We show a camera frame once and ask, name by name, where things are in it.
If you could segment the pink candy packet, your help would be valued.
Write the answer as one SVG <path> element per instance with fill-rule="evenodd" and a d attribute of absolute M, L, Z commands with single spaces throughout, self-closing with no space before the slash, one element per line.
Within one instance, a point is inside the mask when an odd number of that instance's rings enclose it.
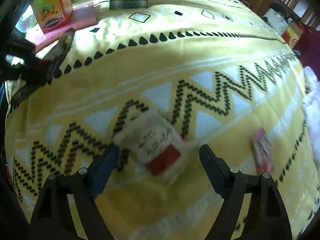
<path fill-rule="evenodd" d="M 253 137 L 255 168 L 258 173 L 274 172 L 271 144 L 263 127 Z"/>

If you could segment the white red snack packet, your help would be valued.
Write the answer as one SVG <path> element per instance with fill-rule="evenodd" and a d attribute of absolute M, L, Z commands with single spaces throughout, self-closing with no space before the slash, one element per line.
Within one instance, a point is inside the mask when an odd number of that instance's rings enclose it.
<path fill-rule="evenodd" d="M 113 137 L 121 150 L 129 150 L 139 164 L 163 184 L 171 185 L 185 171 L 197 142 L 185 141 L 162 111 L 141 114 Z"/>

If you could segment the dark snack wrapper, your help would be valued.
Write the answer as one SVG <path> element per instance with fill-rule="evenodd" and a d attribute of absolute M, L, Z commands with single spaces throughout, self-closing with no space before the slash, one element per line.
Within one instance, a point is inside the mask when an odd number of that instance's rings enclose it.
<path fill-rule="evenodd" d="M 28 70 L 27 77 L 22 77 L 26 83 L 12 96 L 10 100 L 11 105 L 19 106 L 36 90 L 46 85 L 49 81 L 52 81 L 72 47 L 74 35 L 75 30 L 69 28 L 62 34 L 57 44 L 53 46 L 43 59 L 36 60 L 34 73 L 32 74 L 31 71 Z"/>

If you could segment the red yellow medicine box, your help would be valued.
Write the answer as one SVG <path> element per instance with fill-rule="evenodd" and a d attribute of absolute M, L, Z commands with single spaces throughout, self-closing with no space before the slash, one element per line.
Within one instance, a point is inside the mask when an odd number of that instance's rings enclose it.
<path fill-rule="evenodd" d="M 44 34 L 66 24 L 73 10 L 71 0 L 33 0 L 31 7 Z"/>

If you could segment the magenta flat box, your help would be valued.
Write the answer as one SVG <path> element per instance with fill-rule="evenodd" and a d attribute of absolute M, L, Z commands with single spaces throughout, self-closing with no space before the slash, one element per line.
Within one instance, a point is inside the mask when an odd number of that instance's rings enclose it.
<path fill-rule="evenodd" d="M 87 3 L 80 7 L 75 8 L 70 14 L 68 22 L 54 30 L 42 34 L 32 41 L 36 45 L 35 51 L 38 53 L 43 48 L 46 48 L 51 43 L 58 40 L 65 31 L 72 28 L 74 30 L 84 29 L 93 25 L 96 25 L 97 20 L 95 18 L 95 10 L 93 2 Z"/>

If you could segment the yellow patterned bed sheet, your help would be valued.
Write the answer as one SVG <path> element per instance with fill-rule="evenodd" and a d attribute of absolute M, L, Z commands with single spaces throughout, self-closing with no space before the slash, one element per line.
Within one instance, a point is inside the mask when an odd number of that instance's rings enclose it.
<path fill-rule="evenodd" d="M 255 173 L 264 128 L 272 177 L 293 238 L 317 210 L 317 171 L 302 110 L 303 67 L 285 41 L 238 0 L 149 0 L 146 9 L 92 3 L 96 25 L 76 32 L 51 81 L 9 108 L 5 151 L 31 219 L 45 179 L 88 167 L 135 118 L 160 109 L 185 139 Z"/>

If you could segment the white floral pillow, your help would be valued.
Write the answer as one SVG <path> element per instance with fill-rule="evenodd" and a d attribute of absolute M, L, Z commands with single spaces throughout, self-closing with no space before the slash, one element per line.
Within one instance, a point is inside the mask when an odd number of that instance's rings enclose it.
<path fill-rule="evenodd" d="M 306 125 L 315 161 L 319 163 L 319 80 L 309 67 L 304 68 L 306 93 L 302 100 Z"/>

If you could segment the red gold gift box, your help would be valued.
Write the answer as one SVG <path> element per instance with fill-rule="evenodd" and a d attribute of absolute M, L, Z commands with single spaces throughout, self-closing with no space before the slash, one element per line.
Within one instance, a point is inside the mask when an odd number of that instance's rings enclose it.
<path fill-rule="evenodd" d="M 295 22 L 291 22 L 288 28 L 283 33 L 282 38 L 292 49 L 299 41 L 302 33 L 303 31 L 300 29 L 299 25 Z"/>

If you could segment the maroon garment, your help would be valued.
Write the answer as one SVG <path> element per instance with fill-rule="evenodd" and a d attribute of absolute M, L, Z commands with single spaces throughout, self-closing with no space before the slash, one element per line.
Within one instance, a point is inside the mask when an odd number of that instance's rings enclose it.
<path fill-rule="evenodd" d="M 319 79 L 320 72 L 320 32 L 305 24 L 299 25 L 302 34 L 294 49 L 301 53 L 300 62 L 309 66 Z"/>

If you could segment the white tote bag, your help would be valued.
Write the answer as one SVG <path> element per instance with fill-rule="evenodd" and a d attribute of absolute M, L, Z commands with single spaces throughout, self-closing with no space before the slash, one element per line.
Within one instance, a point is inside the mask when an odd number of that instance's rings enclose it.
<path fill-rule="evenodd" d="M 279 35 L 283 35 L 289 27 L 286 10 L 278 3 L 271 3 L 262 19 Z"/>

